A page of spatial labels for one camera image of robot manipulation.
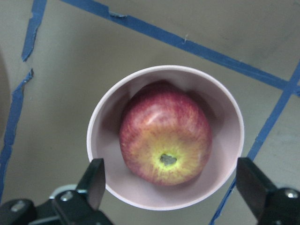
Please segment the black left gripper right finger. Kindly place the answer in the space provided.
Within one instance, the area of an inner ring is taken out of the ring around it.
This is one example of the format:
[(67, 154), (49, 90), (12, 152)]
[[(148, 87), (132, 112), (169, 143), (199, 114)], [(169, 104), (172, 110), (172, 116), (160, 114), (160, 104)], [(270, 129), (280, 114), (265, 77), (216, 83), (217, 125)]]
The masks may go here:
[(238, 158), (236, 187), (259, 225), (300, 223), (300, 192), (277, 187), (247, 157)]

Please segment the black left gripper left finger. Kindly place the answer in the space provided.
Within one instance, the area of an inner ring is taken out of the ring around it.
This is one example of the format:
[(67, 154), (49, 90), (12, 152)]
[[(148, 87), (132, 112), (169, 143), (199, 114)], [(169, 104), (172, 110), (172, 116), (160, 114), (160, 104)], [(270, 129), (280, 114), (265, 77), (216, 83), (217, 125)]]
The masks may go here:
[(99, 210), (104, 192), (105, 164), (102, 158), (96, 158), (75, 189), (58, 193), (52, 205), (63, 225), (111, 225), (110, 219)]

